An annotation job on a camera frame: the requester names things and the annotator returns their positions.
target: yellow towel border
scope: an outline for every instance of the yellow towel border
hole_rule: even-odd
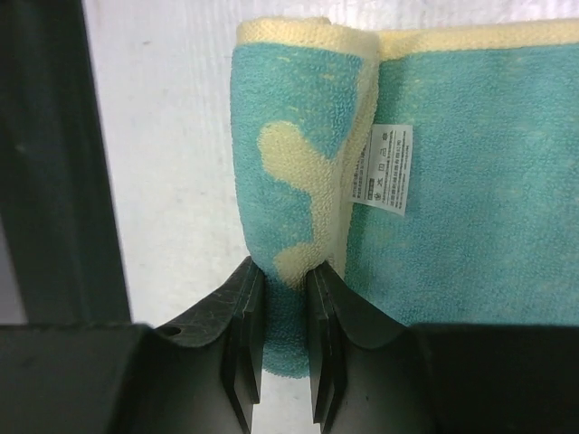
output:
[[[365,32],[326,18],[260,18],[241,24],[238,44],[273,42],[320,48],[381,61],[419,52],[492,50],[579,43],[579,19]]]

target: small hole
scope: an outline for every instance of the small hole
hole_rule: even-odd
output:
[[[161,335],[165,335],[167,337],[177,336],[181,333],[181,329],[179,327],[175,327],[174,325],[162,325],[157,329],[157,331]]]

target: teal towel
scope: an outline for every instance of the teal towel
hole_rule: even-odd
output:
[[[238,37],[233,158],[268,277],[266,369],[308,373],[302,283],[326,259],[407,325],[579,324],[578,22],[274,18]],[[404,216],[349,200],[373,122],[413,126]]]

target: towel label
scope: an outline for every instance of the towel label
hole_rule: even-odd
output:
[[[412,125],[372,125],[356,165],[352,202],[404,215],[412,156]]]

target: black bar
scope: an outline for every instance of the black bar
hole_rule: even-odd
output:
[[[339,323],[318,268],[307,275],[309,382],[314,423],[330,432],[346,390]]]
[[[24,324],[24,307],[20,301],[12,261],[0,219],[0,324]]]
[[[0,214],[28,321],[130,321],[81,0],[0,1],[0,65]]]

